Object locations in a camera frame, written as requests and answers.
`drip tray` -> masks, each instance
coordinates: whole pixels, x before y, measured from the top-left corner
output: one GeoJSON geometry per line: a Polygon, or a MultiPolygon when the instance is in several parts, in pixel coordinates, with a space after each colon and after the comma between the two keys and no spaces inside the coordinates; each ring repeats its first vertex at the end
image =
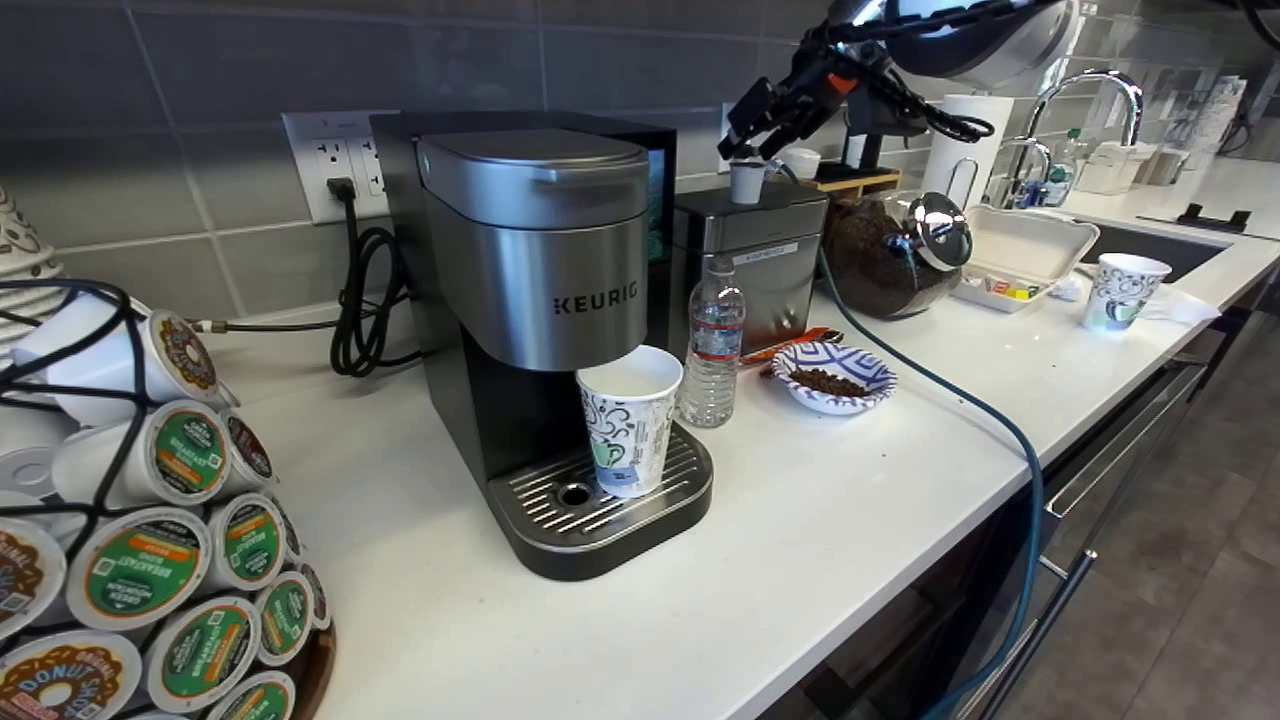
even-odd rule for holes
{"type": "Polygon", "coordinates": [[[710,455],[676,423],[664,482],[645,495],[595,493],[589,451],[486,479],[485,495],[532,572],[589,581],[690,526],[710,504],[710,455]]]}

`coffee maker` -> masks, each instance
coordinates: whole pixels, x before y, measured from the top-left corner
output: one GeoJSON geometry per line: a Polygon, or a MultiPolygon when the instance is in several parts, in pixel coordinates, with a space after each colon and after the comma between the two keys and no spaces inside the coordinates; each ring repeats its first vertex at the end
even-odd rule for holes
{"type": "Polygon", "coordinates": [[[561,124],[390,133],[381,159],[426,393],[516,557],[582,581],[690,526],[710,501],[705,443],[676,428],[654,493],[604,495],[577,389],[577,366],[646,334],[645,146],[561,124]]]}

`keurig logo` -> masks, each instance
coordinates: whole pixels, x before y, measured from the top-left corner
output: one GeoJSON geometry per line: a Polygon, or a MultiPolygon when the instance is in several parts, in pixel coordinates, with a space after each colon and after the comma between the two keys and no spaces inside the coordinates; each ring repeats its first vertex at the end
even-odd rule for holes
{"type": "Polygon", "coordinates": [[[554,316],[582,316],[582,313],[604,313],[604,309],[618,309],[626,299],[635,299],[639,285],[618,285],[607,290],[590,290],[590,297],[551,297],[554,316]]]}

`faucet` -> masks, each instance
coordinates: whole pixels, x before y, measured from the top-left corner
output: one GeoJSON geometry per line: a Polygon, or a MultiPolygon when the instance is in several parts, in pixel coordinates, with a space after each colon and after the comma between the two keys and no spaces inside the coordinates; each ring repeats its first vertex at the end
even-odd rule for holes
{"type": "Polygon", "coordinates": [[[1034,107],[1028,117],[1028,127],[1019,134],[1019,151],[1017,151],[1017,162],[1011,162],[1011,178],[1005,187],[1005,207],[1011,207],[1011,200],[1019,195],[1019,175],[1022,175],[1022,162],[1028,162],[1028,145],[1034,145],[1034,133],[1041,133],[1041,119],[1048,111],[1048,102],[1073,86],[1073,82],[1113,82],[1119,95],[1122,95],[1122,127],[1119,127],[1119,145],[1136,145],[1141,127],[1144,127],[1144,86],[1122,76],[1119,66],[1079,66],[1077,76],[1062,76],[1062,63],[1056,63],[1043,82],[1041,82],[1041,95],[1034,95],[1034,107]]]}

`tile wall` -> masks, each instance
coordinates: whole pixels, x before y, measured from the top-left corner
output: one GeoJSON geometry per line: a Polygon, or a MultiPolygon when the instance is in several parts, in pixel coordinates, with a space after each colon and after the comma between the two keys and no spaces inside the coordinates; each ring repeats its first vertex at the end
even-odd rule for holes
{"type": "MultiPolygon", "coordinates": [[[[342,244],[310,224],[281,111],[582,107],[679,127],[679,185],[710,185],[714,117],[788,66],[829,0],[0,0],[0,187],[80,275],[187,316],[335,297],[342,244]]],[[[1198,0],[1105,0],[1077,63],[1161,86],[1260,66],[1198,0]]],[[[957,90],[921,79],[925,95],[957,90]]],[[[1073,90],[1048,117],[1091,117],[1073,90]]],[[[816,145],[830,157],[838,127],[816,145]]],[[[886,140],[906,175],[928,140],[886,140]]]]}

